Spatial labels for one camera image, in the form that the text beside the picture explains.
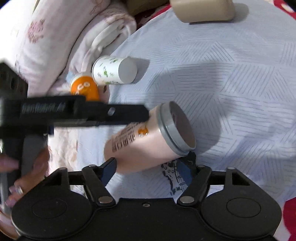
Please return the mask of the person's left hand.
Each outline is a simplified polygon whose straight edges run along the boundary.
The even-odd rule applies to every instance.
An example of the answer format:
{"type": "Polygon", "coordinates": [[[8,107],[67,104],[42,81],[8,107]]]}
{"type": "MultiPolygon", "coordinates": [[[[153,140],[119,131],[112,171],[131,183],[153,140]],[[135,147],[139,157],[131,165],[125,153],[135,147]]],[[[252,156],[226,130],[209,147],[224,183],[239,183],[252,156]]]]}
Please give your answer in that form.
{"type": "MultiPolygon", "coordinates": [[[[13,207],[25,194],[39,184],[48,172],[50,153],[44,148],[36,157],[32,170],[19,178],[9,188],[10,196],[6,200],[8,207],[13,207]]],[[[19,162],[7,155],[1,154],[1,173],[17,170],[19,162]]],[[[1,240],[17,240],[19,235],[16,229],[8,221],[8,217],[1,213],[1,240]]]]}

